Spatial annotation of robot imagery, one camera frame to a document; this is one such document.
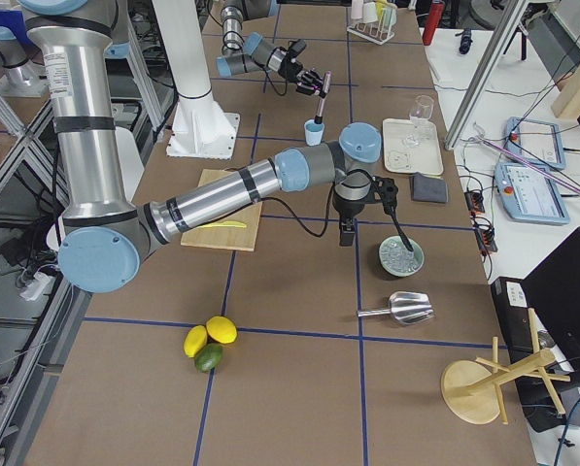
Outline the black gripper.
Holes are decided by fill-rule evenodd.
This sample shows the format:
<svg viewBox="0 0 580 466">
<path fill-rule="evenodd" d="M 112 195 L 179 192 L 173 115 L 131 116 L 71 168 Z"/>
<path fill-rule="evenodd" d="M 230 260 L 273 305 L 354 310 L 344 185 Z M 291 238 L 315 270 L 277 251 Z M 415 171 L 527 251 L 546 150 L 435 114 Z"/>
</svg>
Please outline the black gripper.
<svg viewBox="0 0 580 466">
<path fill-rule="evenodd" d="M 293 83 L 298 93 L 309 96 L 327 96 L 329 93 L 331 72 L 326 71 L 322 78 L 317 70 L 305 68 L 290 51 L 286 52 L 278 74 Z"/>
<path fill-rule="evenodd" d="M 332 205 L 339 215 L 339 246 L 350 247 L 356 237 L 355 218 L 363 211 L 366 204 L 366 197 L 349 199 L 334 192 Z"/>
</svg>

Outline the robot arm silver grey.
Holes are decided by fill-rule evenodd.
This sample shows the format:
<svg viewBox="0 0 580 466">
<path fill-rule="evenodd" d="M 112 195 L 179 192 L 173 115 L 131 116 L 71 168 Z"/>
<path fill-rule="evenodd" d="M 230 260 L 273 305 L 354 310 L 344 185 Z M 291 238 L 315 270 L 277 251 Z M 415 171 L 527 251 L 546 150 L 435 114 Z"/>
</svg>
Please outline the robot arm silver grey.
<svg viewBox="0 0 580 466">
<path fill-rule="evenodd" d="M 369 195 L 382 159 L 378 128 L 353 122 L 332 141 L 248 156 L 237 139 L 240 117 L 216 101 L 201 24 L 192 1 L 156 1 L 154 15 L 177 91 L 133 198 L 125 193 L 106 54 L 129 22 L 123 1 L 24 1 L 28 38 L 47 69 L 52 124 L 68 205 L 57 265 L 91 293 L 131 283 L 144 262 L 204 224 L 277 192 L 303 197 L 331 185 L 340 242 Z"/>
<path fill-rule="evenodd" d="M 286 1 L 224 1 L 221 8 L 222 55 L 216 59 L 221 77 L 262 71 L 277 73 L 286 83 L 293 83 L 296 91 L 305 95 L 326 98 L 330 88 L 330 74 L 322 77 L 317 70 L 305 68 L 298 60 L 307 47 L 303 39 L 289 41 L 286 48 L 274 45 L 259 33 L 246 36 L 243 23 L 273 17 Z"/>
</svg>

